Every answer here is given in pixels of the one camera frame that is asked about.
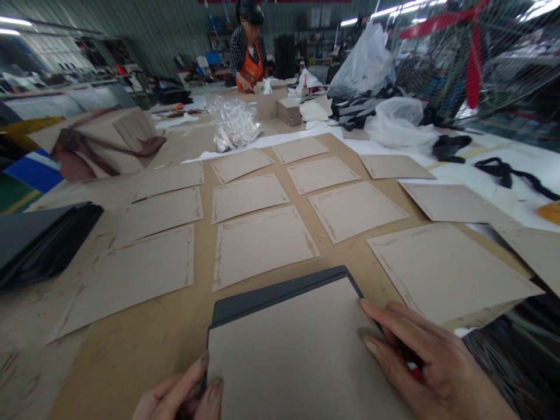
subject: clear plastic bag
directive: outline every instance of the clear plastic bag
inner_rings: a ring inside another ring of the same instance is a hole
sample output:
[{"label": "clear plastic bag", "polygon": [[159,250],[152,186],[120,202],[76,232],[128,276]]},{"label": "clear plastic bag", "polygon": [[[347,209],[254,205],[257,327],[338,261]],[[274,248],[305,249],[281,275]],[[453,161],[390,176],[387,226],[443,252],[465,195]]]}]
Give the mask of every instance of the clear plastic bag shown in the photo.
[{"label": "clear plastic bag", "polygon": [[349,98],[375,90],[393,67],[393,56],[384,41],[382,26],[369,25],[335,74],[328,95]]},{"label": "clear plastic bag", "polygon": [[394,97],[375,107],[376,115],[368,117],[364,129],[369,138],[391,149],[429,155],[438,141],[433,124],[418,126],[424,116],[419,99]]},{"label": "clear plastic bag", "polygon": [[263,132],[263,125],[253,122],[256,109],[247,108],[247,104],[239,99],[225,100],[222,96],[212,96],[206,98],[206,106],[216,120],[214,149],[218,153],[239,149]]}]

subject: black fabric strip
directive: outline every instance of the black fabric strip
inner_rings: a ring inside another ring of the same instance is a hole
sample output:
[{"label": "black fabric strip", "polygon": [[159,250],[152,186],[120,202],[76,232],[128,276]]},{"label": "black fabric strip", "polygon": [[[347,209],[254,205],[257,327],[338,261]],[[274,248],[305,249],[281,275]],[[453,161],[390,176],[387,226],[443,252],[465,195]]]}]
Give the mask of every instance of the black fabric strip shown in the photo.
[{"label": "black fabric strip", "polygon": [[514,174],[519,177],[526,178],[533,185],[533,188],[546,198],[553,201],[560,200],[560,195],[544,187],[540,179],[538,179],[535,175],[528,172],[516,171],[509,164],[503,162],[499,157],[491,157],[490,159],[481,160],[480,162],[475,163],[474,166],[492,176],[500,178],[500,185],[502,187],[511,189],[513,185],[512,174]]}]

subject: finger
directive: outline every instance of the finger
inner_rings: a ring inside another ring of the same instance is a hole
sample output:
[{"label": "finger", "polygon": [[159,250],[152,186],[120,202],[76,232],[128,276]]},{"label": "finger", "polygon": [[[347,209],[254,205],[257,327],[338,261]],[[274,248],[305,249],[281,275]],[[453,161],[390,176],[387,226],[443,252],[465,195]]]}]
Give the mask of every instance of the finger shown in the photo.
[{"label": "finger", "polygon": [[192,417],[196,413],[199,404],[200,401],[198,400],[191,400],[187,402],[185,404],[185,412]]},{"label": "finger", "polygon": [[400,302],[389,302],[387,304],[387,306],[385,307],[385,309],[390,310],[390,311],[395,312],[395,313],[399,313],[401,315],[404,315],[407,318],[410,318],[412,321],[414,321],[414,323],[416,323],[417,325],[422,327],[424,330],[429,331],[430,333],[433,333],[433,334],[437,335],[438,337],[448,339],[448,338],[450,338],[450,336],[454,335],[453,333],[450,333],[449,331],[445,330],[444,328],[439,327],[438,325],[431,323],[426,318],[424,318],[422,315],[420,315],[418,312],[410,309],[408,306],[406,306],[406,305],[404,305]]},{"label": "finger", "polygon": [[402,314],[380,309],[365,299],[361,299],[360,304],[367,316],[391,331],[425,363],[434,362],[440,345],[433,334],[423,330]]},{"label": "finger", "polygon": [[185,401],[196,400],[200,396],[200,392],[202,391],[202,384],[204,382],[204,378],[202,378],[198,383],[194,386],[193,389],[188,393],[187,398]]},{"label": "finger", "polygon": [[208,368],[209,360],[209,353],[206,351],[191,367],[189,367],[188,371],[179,378],[174,387],[161,400],[153,415],[155,418],[174,418],[181,403],[185,401],[193,388],[196,387],[197,382],[204,376]]},{"label": "finger", "polygon": [[402,399],[415,413],[421,414],[426,401],[431,398],[431,392],[412,376],[405,361],[391,346],[371,336],[365,337],[363,342]]},{"label": "finger", "polygon": [[218,420],[222,405],[223,381],[215,379],[200,399],[194,420]]},{"label": "finger", "polygon": [[387,327],[384,327],[383,325],[381,326],[381,330],[383,332],[383,335],[387,339],[387,342],[391,346],[393,346],[394,349],[396,349],[399,345],[398,338],[391,332],[391,330],[389,330]]},{"label": "finger", "polygon": [[171,388],[173,388],[182,375],[182,373],[175,374],[171,378],[167,378],[165,381],[146,391],[140,398],[140,402],[134,411],[132,420],[145,420],[152,418],[152,414],[156,410],[161,399]]}]

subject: black fabric stack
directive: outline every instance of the black fabric stack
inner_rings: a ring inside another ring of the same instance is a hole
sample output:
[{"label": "black fabric stack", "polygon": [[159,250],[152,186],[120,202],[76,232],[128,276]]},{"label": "black fabric stack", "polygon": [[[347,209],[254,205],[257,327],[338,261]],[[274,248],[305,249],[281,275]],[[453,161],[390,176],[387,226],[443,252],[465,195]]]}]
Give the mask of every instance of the black fabric stack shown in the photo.
[{"label": "black fabric stack", "polygon": [[339,122],[340,126],[347,131],[354,128],[362,129],[366,118],[375,115],[375,107],[386,99],[395,96],[407,96],[399,87],[387,83],[376,94],[373,91],[356,94],[350,99],[332,97],[331,118]]},{"label": "black fabric stack", "polygon": [[102,213],[103,207],[88,201],[0,216],[0,293],[62,272]]}]

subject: worker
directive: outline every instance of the worker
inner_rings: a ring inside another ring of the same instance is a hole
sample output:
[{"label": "worker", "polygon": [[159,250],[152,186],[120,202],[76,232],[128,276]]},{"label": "worker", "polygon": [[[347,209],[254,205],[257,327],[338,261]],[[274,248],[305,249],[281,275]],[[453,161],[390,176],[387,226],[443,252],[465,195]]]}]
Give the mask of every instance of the worker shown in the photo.
[{"label": "worker", "polygon": [[[390,302],[385,309],[380,309],[362,299],[360,305],[367,316],[381,325],[387,338],[385,342],[365,337],[366,348],[417,418],[518,418],[460,338],[425,320],[402,303]],[[421,370],[422,381],[410,373],[398,353],[400,343],[425,362]],[[177,414],[195,420],[217,420],[223,381],[215,379],[198,399],[208,362],[206,352],[185,374],[177,374],[147,391],[133,420],[172,420]]]},{"label": "worker", "polygon": [[238,90],[250,93],[268,77],[267,51],[259,36],[264,15],[256,0],[237,0],[236,17],[240,26],[232,34],[230,68]]}]

